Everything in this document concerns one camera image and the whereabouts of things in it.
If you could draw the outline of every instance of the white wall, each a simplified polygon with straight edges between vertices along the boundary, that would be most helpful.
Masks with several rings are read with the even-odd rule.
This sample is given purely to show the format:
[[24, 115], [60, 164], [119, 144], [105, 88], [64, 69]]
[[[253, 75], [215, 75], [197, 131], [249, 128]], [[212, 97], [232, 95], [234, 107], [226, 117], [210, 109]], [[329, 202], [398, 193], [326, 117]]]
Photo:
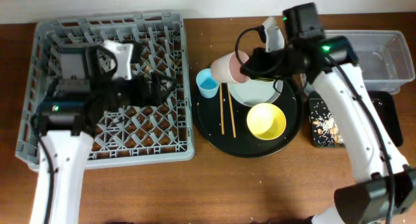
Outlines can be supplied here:
[[0, 23], [154, 10], [175, 10], [184, 18], [281, 15], [312, 1], [321, 14], [416, 11], [416, 0], [0, 0]]

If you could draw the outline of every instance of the wooden chopstick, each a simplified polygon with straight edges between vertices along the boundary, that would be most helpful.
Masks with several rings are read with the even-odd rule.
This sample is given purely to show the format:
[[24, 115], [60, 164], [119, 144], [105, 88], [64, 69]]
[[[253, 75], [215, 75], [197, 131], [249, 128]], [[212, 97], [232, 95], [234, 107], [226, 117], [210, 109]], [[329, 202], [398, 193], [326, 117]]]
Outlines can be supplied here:
[[221, 134], [224, 134], [224, 109], [222, 107], [222, 84], [220, 84]]
[[231, 112], [231, 124], [233, 125], [233, 135], [234, 135], [234, 138], [236, 138], [237, 136], [235, 135], [233, 102], [231, 101], [231, 94], [229, 93], [228, 86], [227, 86], [227, 91], [228, 91], [229, 111]]

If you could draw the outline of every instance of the dish rack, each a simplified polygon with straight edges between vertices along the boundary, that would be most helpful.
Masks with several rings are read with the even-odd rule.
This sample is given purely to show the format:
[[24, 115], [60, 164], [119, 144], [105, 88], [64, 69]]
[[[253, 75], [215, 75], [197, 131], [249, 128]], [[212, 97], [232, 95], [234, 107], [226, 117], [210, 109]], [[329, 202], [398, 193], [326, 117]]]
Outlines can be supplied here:
[[104, 40], [136, 41], [144, 58], [131, 64], [132, 75], [158, 71], [177, 79], [161, 106], [126, 106], [105, 112], [86, 169], [190, 160], [194, 156], [186, 32], [179, 14], [161, 12], [39, 23], [34, 33], [16, 156], [38, 169], [39, 151], [29, 120], [50, 82], [61, 74], [60, 48]]

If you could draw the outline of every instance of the green led light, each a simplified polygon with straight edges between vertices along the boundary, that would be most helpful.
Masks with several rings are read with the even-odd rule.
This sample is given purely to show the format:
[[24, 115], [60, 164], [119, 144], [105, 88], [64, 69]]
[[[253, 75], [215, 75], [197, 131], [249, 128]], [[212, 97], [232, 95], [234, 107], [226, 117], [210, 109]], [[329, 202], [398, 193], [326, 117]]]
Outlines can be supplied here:
[[329, 46], [329, 45], [323, 45], [322, 46], [322, 49], [324, 50], [325, 53], [327, 53], [327, 52], [330, 52], [331, 46]]

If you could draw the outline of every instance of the small blue cup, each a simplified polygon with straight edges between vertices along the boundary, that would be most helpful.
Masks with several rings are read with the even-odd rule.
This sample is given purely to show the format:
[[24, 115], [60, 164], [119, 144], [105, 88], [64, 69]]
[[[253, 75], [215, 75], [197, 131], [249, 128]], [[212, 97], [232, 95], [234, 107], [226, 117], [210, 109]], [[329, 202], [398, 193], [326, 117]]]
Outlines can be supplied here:
[[204, 98], [213, 98], [220, 84], [213, 79], [211, 75], [211, 69], [203, 69], [196, 76], [196, 85]]

